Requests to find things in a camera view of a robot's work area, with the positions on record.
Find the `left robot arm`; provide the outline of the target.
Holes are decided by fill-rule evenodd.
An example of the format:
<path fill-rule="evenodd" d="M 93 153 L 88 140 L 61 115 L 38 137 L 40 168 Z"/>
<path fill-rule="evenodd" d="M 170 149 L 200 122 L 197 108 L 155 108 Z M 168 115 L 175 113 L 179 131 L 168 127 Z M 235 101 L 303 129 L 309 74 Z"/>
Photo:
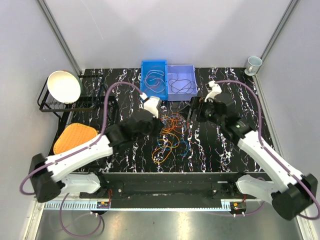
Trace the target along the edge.
<path fill-rule="evenodd" d="M 157 136 L 163 128 L 159 112 L 138 111 L 131 117 L 109 126 L 104 133 L 63 153 L 44 157 L 41 153 L 31 160 L 29 174 L 35 197 L 46 203 L 62 193 L 88 193 L 103 198 L 106 183 L 96 174 L 73 174 L 83 166 L 132 147 L 145 136 Z"/>

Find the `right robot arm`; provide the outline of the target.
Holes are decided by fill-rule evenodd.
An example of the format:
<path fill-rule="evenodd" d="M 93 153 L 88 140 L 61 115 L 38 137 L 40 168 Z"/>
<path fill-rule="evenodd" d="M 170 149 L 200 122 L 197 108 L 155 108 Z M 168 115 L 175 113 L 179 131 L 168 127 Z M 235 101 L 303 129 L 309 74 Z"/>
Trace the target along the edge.
<path fill-rule="evenodd" d="M 229 94 L 219 93 L 213 98 L 194 96 L 179 113 L 187 121 L 195 118 L 200 123 L 216 124 L 224 138 L 247 153 L 271 179 L 268 182 L 241 174 L 227 185 L 230 197 L 236 199 L 245 194 L 258 198 L 272 205 L 278 215 L 288 221 L 315 203 L 317 178 L 292 167 L 265 143 L 259 132 L 239 116 Z"/>

